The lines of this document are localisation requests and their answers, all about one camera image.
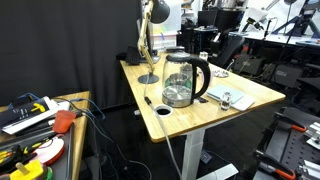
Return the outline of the steel pot on green mat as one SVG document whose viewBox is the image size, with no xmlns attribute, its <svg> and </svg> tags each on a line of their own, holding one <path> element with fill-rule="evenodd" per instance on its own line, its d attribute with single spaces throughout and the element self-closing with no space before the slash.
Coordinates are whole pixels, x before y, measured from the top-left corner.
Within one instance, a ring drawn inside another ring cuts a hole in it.
<svg viewBox="0 0 320 180">
<path fill-rule="evenodd" d="M 185 73 L 174 73 L 168 78 L 169 85 L 181 85 L 187 87 L 189 85 L 189 76 Z"/>
</svg>

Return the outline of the yellow toy block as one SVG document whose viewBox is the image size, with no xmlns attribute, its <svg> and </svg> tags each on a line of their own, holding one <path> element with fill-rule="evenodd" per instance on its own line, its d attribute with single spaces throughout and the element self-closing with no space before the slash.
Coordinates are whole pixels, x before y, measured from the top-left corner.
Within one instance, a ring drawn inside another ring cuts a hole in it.
<svg viewBox="0 0 320 180">
<path fill-rule="evenodd" d="M 43 164 L 34 160 L 26 165 L 18 162 L 16 170 L 10 174 L 10 180 L 35 180 L 44 173 Z"/>
</svg>

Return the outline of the wooden desk lamp grey shade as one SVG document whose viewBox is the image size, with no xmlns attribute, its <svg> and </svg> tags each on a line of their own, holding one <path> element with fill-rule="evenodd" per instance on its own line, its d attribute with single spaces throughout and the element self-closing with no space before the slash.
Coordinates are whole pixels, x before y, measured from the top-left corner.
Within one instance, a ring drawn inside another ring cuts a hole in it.
<svg viewBox="0 0 320 180">
<path fill-rule="evenodd" d="M 141 75 L 138 78 L 138 81 L 142 84 L 152 84 L 159 80 L 159 77 L 153 74 L 155 67 L 151 56 L 152 24 L 163 23 L 169 15 L 170 7 L 164 0 L 148 0 L 144 6 L 139 39 L 137 42 L 138 51 L 148 64 L 148 73 Z"/>
</svg>

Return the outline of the white table leg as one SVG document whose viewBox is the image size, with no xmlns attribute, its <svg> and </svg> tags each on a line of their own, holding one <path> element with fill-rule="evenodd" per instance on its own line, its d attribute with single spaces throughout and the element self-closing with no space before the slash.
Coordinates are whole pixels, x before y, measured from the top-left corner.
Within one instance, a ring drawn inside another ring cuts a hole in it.
<svg viewBox="0 0 320 180">
<path fill-rule="evenodd" d="M 238 170 L 232 163 L 229 163 L 200 178 L 197 177 L 204 135 L 204 129 L 193 130 L 187 133 L 182 165 L 182 180 L 227 180 L 236 175 Z"/>
</svg>

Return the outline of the orange plastic cup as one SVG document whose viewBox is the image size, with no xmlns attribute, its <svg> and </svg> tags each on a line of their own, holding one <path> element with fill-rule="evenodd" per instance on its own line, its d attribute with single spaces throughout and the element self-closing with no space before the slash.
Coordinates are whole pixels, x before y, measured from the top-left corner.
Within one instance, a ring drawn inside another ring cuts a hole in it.
<svg viewBox="0 0 320 180">
<path fill-rule="evenodd" d="M 70 128 L 76 114 L 67 110 L 59 110 L 56 113 L 52 130 L 56 133 L 65 133 Z"/>
</svg>

